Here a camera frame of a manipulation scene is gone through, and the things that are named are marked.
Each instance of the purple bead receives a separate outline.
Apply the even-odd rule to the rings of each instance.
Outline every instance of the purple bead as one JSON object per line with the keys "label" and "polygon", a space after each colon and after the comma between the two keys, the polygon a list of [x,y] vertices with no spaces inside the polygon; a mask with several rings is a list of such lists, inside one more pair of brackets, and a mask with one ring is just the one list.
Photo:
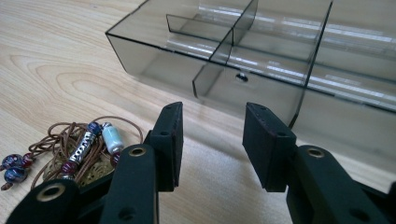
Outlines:
{"label": "purple bead", "polygon": [[95,134],[95,135],[100,134],[100,132],[102,131],[102,128],[101,128],[100,125],[99,125],[98,123],[96,123],[96,122],[91,122],[91,123],[89,123],[87,129],[88,129],[88,131],[89,131],[90,133],[93,133],[93,134]]}
{"label": "purple bead", "polygon": [[111,155],[111,159],[110,159],[111,166],[116,168],[117,163],[119,162],[119,160],[120,160],[120,152],[117,151],[113,155]]}
{"label": "purple bead", "polygon": [[11,154],[3,159],[0,170],[6,170],[16,166],[22,167],[22,156],[18,154]]}
{"label": "purple bead", "polygon": [[73,161],[67,161],[62,165],[62,173],[64,175],[73,175],[76,173],[78,165]]}
{"label": "purple bead", "polygon": [[28,168],[33,164],[32,153],[26,153],[22,158],[22,167]]}
{"label": "purple bead", "polygon": [[4,173],[4,179],[8,183],[21,183],[26,179],[27,172],[22,167],[11,167]]}

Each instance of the light blue cylindrical bead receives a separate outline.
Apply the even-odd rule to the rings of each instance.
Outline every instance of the light blue cylindrical bead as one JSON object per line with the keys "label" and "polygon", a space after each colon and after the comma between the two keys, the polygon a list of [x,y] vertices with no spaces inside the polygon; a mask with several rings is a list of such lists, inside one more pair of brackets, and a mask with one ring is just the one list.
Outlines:
{"label": "light blue cylindrical bead", "polygon": [[124,144],[119,131],[117,131],[117,129],[108,122],[104,123],[102,127],[102,136],[103,139],[105,139],[108,153],[113,155],[116,151],[122,150],[124,148]]}

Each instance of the transparent plastic organizer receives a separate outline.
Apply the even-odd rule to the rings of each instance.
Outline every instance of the transparent plastic organizer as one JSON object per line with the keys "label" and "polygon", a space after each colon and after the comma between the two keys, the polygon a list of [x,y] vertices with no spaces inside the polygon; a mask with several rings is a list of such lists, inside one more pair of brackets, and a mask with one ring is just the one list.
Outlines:
{"label": "transparent plastic organizer", "polygon": [[370,167],[366,184],[386,191],[396,180],[395,11],[384,0],[148,0],[106,35],[142,82],[241,118],[246,102],[268,106],[302,142]]}

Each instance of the blue bead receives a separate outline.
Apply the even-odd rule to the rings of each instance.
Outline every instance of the blue bead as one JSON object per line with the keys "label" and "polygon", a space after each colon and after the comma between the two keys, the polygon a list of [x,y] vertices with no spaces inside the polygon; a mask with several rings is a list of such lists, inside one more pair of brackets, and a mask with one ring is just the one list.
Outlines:
{"label": "blue bead", "polygon": [[11,167],[22,166],[22,161],[23,161],[23,157],[21,155],[11,154],[3,159],[1,166],[3,169],[6,170]]}
{"label": "blue bead", "polygon": [[101,128],[100,125],[99,125],[98,123],[96,123],[96,122],[91,122],[91,123],[89,123],[87,129],[88,129],[88,131],[89,131],[90,133],[93,133],[93,134],[95,134],[95,135],[100,134],[100,132],[102,131],[102,128]]}
{"label": "blue bead", "polygon": [[4,179],[8,183],[21,183],[26,179],[27,172],[21,167],[11,167],[4,173]]}

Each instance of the light wood surface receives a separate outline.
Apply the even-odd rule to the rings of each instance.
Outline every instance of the light wood surface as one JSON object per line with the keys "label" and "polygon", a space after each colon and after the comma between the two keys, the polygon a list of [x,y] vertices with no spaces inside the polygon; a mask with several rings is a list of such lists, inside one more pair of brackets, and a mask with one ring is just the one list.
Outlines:
{"label": "light wood surface", "polygon": [[[242,147],[241,119],[140,83],[122,69],[105,31],[139,3],[0,0],[0,158],[24,154],[60,121],[115,115],[146,135],[165,105],[182,101],[180,187],[160,194],[161,223],[291,223],[286,195],[260,187]],[[114,123],[129,145],[136,143],[133,128]],[[0,223],[49,158],[38,159],[25,182],[0,192]]]}

